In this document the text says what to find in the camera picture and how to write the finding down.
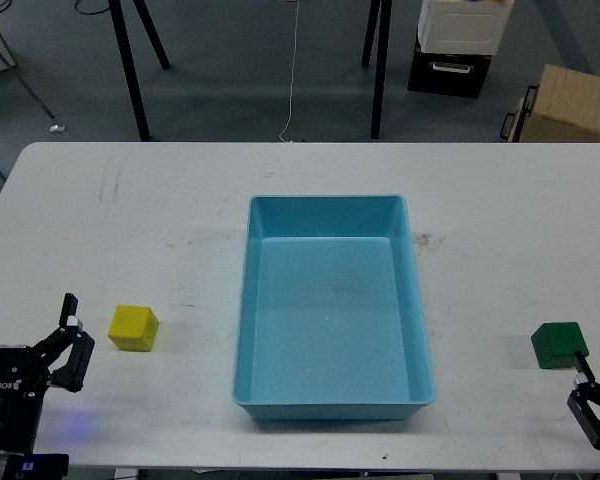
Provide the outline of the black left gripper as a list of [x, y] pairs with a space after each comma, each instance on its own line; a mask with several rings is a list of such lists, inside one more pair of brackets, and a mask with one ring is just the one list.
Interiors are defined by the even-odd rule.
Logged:
[[41, 397], [48, 387], [82, 390], [94, 339], [77, 318], [78, 299], [64, 295], [58, 328], [32, 347], [0, 348], [0, 398]]

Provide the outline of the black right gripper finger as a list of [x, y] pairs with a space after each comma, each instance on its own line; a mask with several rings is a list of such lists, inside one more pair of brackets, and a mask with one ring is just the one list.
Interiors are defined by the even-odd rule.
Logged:
[[596, 380], [583, 352], [575, 352], [574, 388], [567, 406], [592, 447], [600, 451], [600, 383]]

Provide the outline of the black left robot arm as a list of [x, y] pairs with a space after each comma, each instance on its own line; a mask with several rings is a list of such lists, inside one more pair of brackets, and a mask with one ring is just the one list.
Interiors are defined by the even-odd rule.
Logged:
[[58, 327], [33, 346], [0, 346], [0, 479], [63, 479], [69, 456], [36, 454], [44, 396], [51, 387], [82, 389], [95, 346], [64, 296]]

